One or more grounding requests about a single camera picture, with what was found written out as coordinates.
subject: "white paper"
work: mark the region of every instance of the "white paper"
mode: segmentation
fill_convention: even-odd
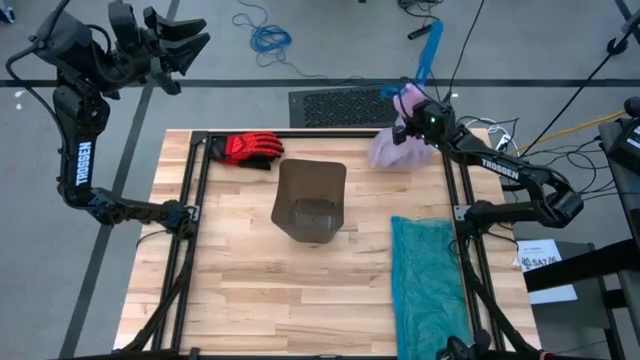
[[[562,260],[555,241],[550,239],[518,241],[518,246],[518,257],[523,272]],[[578,296],[573,285],[563,285],[529,293],[532,305],[577,299]]]

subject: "red glove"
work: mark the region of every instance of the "red glove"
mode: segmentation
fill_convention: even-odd
[[[282,142],[271,132],[216,137],[211,157],[221,163],[245,168],[271,170],[271,161],[282,156]]]

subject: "purple cloth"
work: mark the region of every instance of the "purple cloth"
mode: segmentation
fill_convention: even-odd
[[[402,106],[398,96],[402,96]],[[402,115],[412,116],[413,106],[424,99],[422,92],[413,84],[408,84],[402,95],[396,95],[393,99],[396,111],[400,115],[396,119],[396,126],[404,125]],[[380,131],[373,139],[369,149],[369,166],[385,167],[400,170],[410,170],[424,166],[433,155],[433,148],[425,145],[424,141],[409,137],[400,145],[393,144],[392,129],[386,128]]]

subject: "black stand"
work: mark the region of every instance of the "black stand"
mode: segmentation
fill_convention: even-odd
[[[627,40],[627,36],[625,34],[631,33],[634,27],[637,27],[640,23],[640,10],[636,11],[633,16],[627,20],[624,25],[620,28],[620,35],[618,37],[611,39],[607,44],[607,52],[611,55],[622,54],[627,50],[627,46],[629,46],[629,40]]]
[[[524,273],[527,289],[538,291],[622,270],[637,270],[640,250],[634,239],[605,246],[567,260]]]

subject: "black cord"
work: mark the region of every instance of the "black cord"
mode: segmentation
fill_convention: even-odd
[[[406,12],[407,14],[413,16],[413,17],[419,17],[419,18],[425,18],[425,19],[434,19],[434,20],[440,20],[439,18],[437,18],[436,16],[433,15],[427,15],[427,14],[414,14],[412,12],[409,11],[409,9],[407,8],[403,8],[402,10],[404,10],[404,12]]]
[[[60,133],[60,138],[62,139],[62,148],[63,148],[63,150],[65,150],[66,147],[67,147],[67,140],[66,140],[66,137],[64,136],[64,132],[62,130],[62,123],[60,122],[60,119],[58,118],[56,113],[53,111],[51,106],[49,106],[49,104],[47,104],[47,102],[42,98],[42,96],[40,96],[40,94],[38,94],[31,86],[27,85],[24,82],[24,80],[22,80],[13,71],[13,64],[16,61],[24,58],[25,56],[33,53],[38,48],[38,45],[40,43],[44,43],[46,45],[46,42],[51,37],[51,34],[53,33],[53,29],[55,28],[56,23],[58,22],[58,19],[60,18],[60,15],[62,15],[62,12],[67,7],[67,5],[69,5],[70,1],[71,0],[61,0],[60,3],[58,3],[58,6],[56,7],[56,9],[53,11],[53,15],[51,17],[51,22],[49,23],[49,27],[47,28],[47,30],[44,31],[44,35],[42,37],[40,37],[40,38],[37,38],[36,41],[32,45],[30,45],[28,48],[26,48],[26,49],[20,51],[19,53],[11,56],[7,60],[7,62],[5,63],[5,68],[7,70],[7,73],[9,74],[9,76],[11,76],[11,78],[13,78],[29,94],[31,94],[40,103],[40,105],[42,105],[45,108],[45,110],[47,110],[47,112],[49,113],[49,115],[51,116],[53,121],[56,123],[56,127],[58,128],[58,132]]]
[[[513,239],[511,239],[511,238],[508,238],[506,236],[502,236],[502,235],[499,235],[499,234],[496,234],[496,233],[492,233],[491,231],[487,231],[487,234],[489,234],[491,236],[495,236],[498,239],[507,240],[509,242],[512,242],[512,243],[516,244],[516,250],[520,250],[520,245],[518,245],[518,242],[513,240]]]
[[[407,109],[404,108],[404,102],[402,101],[402,93],[398,93],[398,102],[400,103],[400,108],[402,109],[402,113],[405,118],[409,119],[411,116],[407,113]]]
[[[413,84],[413,86],[415,86],[415,87],[416,87],[416,89],[418,89],[418,90],[422,93],[422,95],[423,95],[424,97],[426,97],[427,99],[429,99],[429,100],[433,101],[433,103],[435,103],[436,105],[438,105],[440,108],[443,108],[443,106],[440,104],[440,102],[439,102],[439,101],[436,101],[433,97],[431,97],[431,95],[427,94],[424,90],[422,90],[422,88],[421,88],[418,84],[416,84],[416,82],[415,82],[415,81],[413,81],[412,79],[409,79],[409,82],[410,82],[411,84]]]
[[[431,75],[432,80],[436,79],[436,75],[433,73],[433,70],[429,69],[429,74]],[[438,97],[438,102],[442,101],[442,99],[440,98],[440,90],[438,90],[438,85],[434,85],[433,87],[436,89],[436,96]]]
[[[581,346],[576,346],[576,347],[574,347],[574,348],[567,349],[567,350],[556,351],[556,352],[554,352],[554,354],[556,354],[556,355],[566,354],[566,353],[568,353],[568,352],[572,352],[572,351],[576,351],[576,350],[581,350],[581,349],[588,348],[588,347],[593,346],[593,345],[603,344],[603,343],[606,343],[606,342],[607,342],[607,340],[600,340],[600,341],[593,342],[593,343],[591,343],[591,344],[581,345]]]
[[[140,243],[142,243],[142,242],[144,241],[144,239],[146,239],[146,238],[148,238],[148,237],[151,237],[151,236],[153,236],[153,235],[158,235],[158,234],[160,234],[160,233],[169,234],[169,233],[167,232],[167,230],[158,230],[158,231],[154,231],[154,232],[152,232],[152,233],[148,233],[147,235],[145,235],[145,236],[141,237],[140,239],[138,239],[138,242],[136,243],[136,248],[137,248],[138,246],[140,246]]]
[[[107,41],[107,54],[109,54],[111,52],[111,37],[109,36],[107,30],[105,30],[102,26],[98,26],[95,24],[88,24],[87,27],[89,29],[98,31],[102,34],[102,36],[104,36],[104,39]]]
[[[586,199],[583,199],[582,201],[589,201],[589,200],[593,200],[593,199],[597,199],[599,197],[603,197],[603,196],[609,196],[609,195],[640,195],[640,192],[628,192],[628,193],[620,193],[620,192],[614,192],[614,193],[607,193],[607,194],[600,194],[600,195],[594,195],[591,197],[588,197]]]
[[[453,80],[458,73],[458,68],[460,67],[460,62],[462,62],[462,56],[464,55],[464,50],[467,48],[467,42],[469,42],[469,38],[471,37],[471,33],[473,33],[473,28],[476,26],[476,22],[478,22],[478,17],[480,16],[480,11],[482,11],[482,7],[484,6],[484,1],[480,3],[478,7],[478,12],[476,13],[476,17],[473,19],[473,23],[471,24],[471,28],[469,29],[469,33],[467,34],[467,38],[464,40],[464,44],[462,44],[462,51],[460,51],[460,57],[458,57],[458,63],[456,64],[455,69],[453,70],[453,75],[451,75],[451,81],[449,82],[449,92],[448,95],[451,95],[451,89],[453,88]]]
[[[529,156],[533,156],[533,155],[537,155],[540,153],[553,153],[553,154],[566,154],[566,152],[556,152],[559,149],[563,149],[563,148],[567,148],[567,147],[576,147],[577,149],[575,150],[570,150],[570,151],[579,151],[579,152],[601,152],[602,149],[597,149],[597,150],[582,150],[583,147],[592,144],[594,142],[598,141],[597,139],[593,139],[593,140],[589,140],[585,143],[579,144],[579,145],[562,145],[562,146],[558,146],[555,148],[551,148],[551,149],[547,149],[547,150],[539,150],[539,151],[534,151],[529,155],[525,155],[525,156],[521,156],[521,157],[529,157]]]
[[[502,225],[501,223],[496,223],[496,225],[500,226],[501,228],[503,228],[505,230],[513,231],[513,228],[510,228],[508,226]]]
[[[614,187],[611,187],[611,188],[608,188],[608,186],[609,186],[609,185],[611,185],[611,184],[613,183],[613,181],[614,181],[614,180],[612,179],[612,180],[611,180],[611,181],[609,181],[608,183],[606,183],[606,184],[602,185],[601,187],[599,187],[599,188],[597,188],[597,189],[595,189],[595,190],[583,191],[583,192],[582,192],[582,194],[583,194],[583,195],[584,195],[584,194],[595,194],[595,193],[599,193],[599,192],[604,192],[604,191],[613,190],[613,189],[615,189],[615,188],[616,188],[615,186],[614,186]]]
[[[511,120],[496,121],[496,122],[492,123],[491,121],[487,121],[487,120],[481,119],[481,118],[479,118],[477,116],[465,115],[465,116],[459,117],[458,118],[458,122],[460,122],[460,120],[478,120],[478,121],[480,121],[482,123],[489,124],[489,125],[502,125],[502,124],[509,124],[509,123],[512,123],[512,122],[517,122],[518,120],[520,120],[520,118],[518,117],[518,118],[511,119]]]
[[[87,25],[87,27],[89,29],[93,29],[100,32],[104,36],[105,40],[107,41],[106,55],[108,56],[111,53],[111,38],[109,37],[109,33],[103,27],[98,25],[89,24]],[[133,75],[133,72],[134,72],[133,60],[131,60],[131,57],[125,53],[122,53],[122,55],[124,56],[124,59],[127,61],[127,68],[128,68],[127,73],[124,74],[120,79],[112,78],[109,74],[105,73],[104,69],[102,68],[102,64],[98,60],[98,50],[96,49],[97,46],[98,45],[95,42],[93,42],[91,46],[91,51],[93,52],[93,60],[94,60],[94,63],[96,64],[96,69],[98,69],[98,73],[100,73],[100,76],[107,79],[107,81],[109,82],[119,83],[129,79],[129,77]]]
[[[629,29],[627,31],[627,34],[624,36],[624,39],[626,39],[627,37],[629,37],[629,34],[631,33],[632,29]],[[529,145],[524,152],[522,153],[522,155],[520,155],[520,157],[523,157],[527,154],[527,152],[529,152],[529,150],[531,150],[531,148],[533,148],[538,141],[540,141],[540,139],[542,139],[542,137],[544,136],[544,134],[547,133],[547,131],[549,131],[549,129],[551,129],[551,127],[553,126],[553,124],[556,123],[556,121],[558,121],[558,119],[560,118],[560,116],[562,116],[562,114],[564,114],[564,112],[569,108],[569,106],[573,103],[573,101],[578,97],[578,95],[582,92],[582,90],[587,86],[587,84],[591,81],[591,79],[593,79],[593,77],[598,73],[598,71],[600,71],[600,69],[602,69],[602,67],[607,63],[607,61],[609,61],[609,59],[611,59],[611,56],[613,56],[612,54],[608,54],[604,60],[602,60],[602,62],[600,63],[600,65],[598,65],[598,67],[596,67],[595,70],[593,70],[593,72],[589,75],[589,77],[587,77],[582,84],[580,85],[580,87],[578,88],[578,90],[576,90],[576,92],[573,94],[573,96],[571,96],[571,98],[569,99],[569,101],[567,101],[567,103],[562,107],[562,109],[560,110],[560,112],[553,118],[553,120],[551,120],[551,122],[547,125],[546,128],[544,128],[544,130],[542,130],[542,132],[540,133],[540,135],[538,135],[538,137],[531,143],[531,145]]]
[[[589,164],[591,164],[591,168],[593,169],[593,176],[591,177],[591,181],[589,182],[589,184],[587,186],[585,186],[584,188],[582,188],[582,190],[578,191],[578,193],[582,193],[583,191],[586,191],[588,188],[590,188],[591,185],[593,185],[596,182],[596,178],[598,177],[598,169],[596,169],[596,165],[585,154],[582,154],[582,153],[568,153],[566,155],[567,160],[569,160],[569,162],[573,164],[573,162],[569,158],[569,155],[580,155],[580,156],[582,156],[585,160],[587,160],[587,162],[589,162]]]

